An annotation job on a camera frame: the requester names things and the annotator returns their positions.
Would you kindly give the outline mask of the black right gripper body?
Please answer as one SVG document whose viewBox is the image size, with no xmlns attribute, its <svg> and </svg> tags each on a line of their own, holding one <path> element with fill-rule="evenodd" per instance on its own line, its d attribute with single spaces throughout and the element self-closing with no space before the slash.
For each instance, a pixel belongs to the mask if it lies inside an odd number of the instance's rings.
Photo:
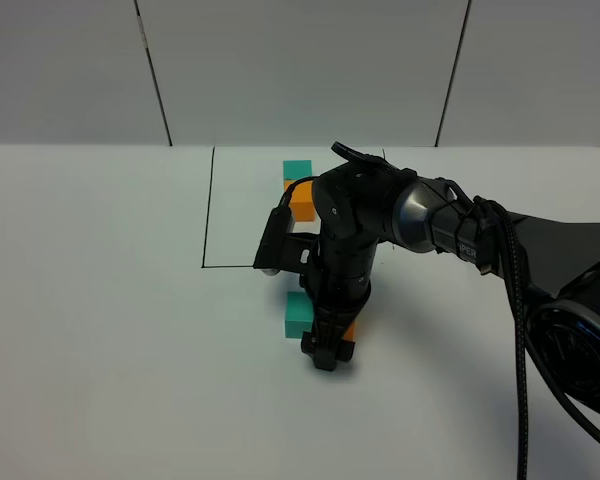
<svg viewBox="0 0 600 480">
<path fill-rule="evenodd" d="M 300 286 L 312 301 L 316 345 L 337 345 L 366 304 L 379 239 L 372 234 L 337 238 L 320 234 L 312 246 Z"/>
</svg>

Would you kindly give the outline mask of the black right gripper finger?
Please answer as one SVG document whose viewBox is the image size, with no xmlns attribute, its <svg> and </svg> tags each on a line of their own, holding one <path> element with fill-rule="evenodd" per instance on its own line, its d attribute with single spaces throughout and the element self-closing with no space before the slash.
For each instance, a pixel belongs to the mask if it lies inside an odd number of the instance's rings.
<svg viewBox="0 0 600 480">
<path fill-rule="evenodd" d="M 314 333 L 304 332 L 300 347 L 302 353 L 311 359 L 316 369 L 334 371 L 338 364 L 339 343 L 340 338 L 336 335 L 318 337 Z"/>
<path fill-rule="evenodd" d="M 335 359 L 338 362 L 349 362 L 354 353 L 355 342 L 349 340 L 341 340 L 336 350 Z"/>
</svg>

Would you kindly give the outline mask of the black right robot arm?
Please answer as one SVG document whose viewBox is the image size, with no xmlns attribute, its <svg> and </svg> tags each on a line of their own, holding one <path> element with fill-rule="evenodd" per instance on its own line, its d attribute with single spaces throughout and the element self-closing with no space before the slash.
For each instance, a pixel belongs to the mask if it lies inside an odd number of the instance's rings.
<svg viewBox="0 0 600 480">
<path fill-rule="evenodd" d="M 505 284 L 514 319 L 516 388 L 528 418 L 533 363 L 568 414 L 600 414 L 600 223 L 562 223 L 469 197 L 452 180 L 425 178 L 335 143 L 343 162 L 312 183 L 320 232 L 302 285 L 314 306 L 302 351 L 322 370 L 348 361 L 346 332 L 371 293 L 377 246 L 449 253 Z"/>
</svg>

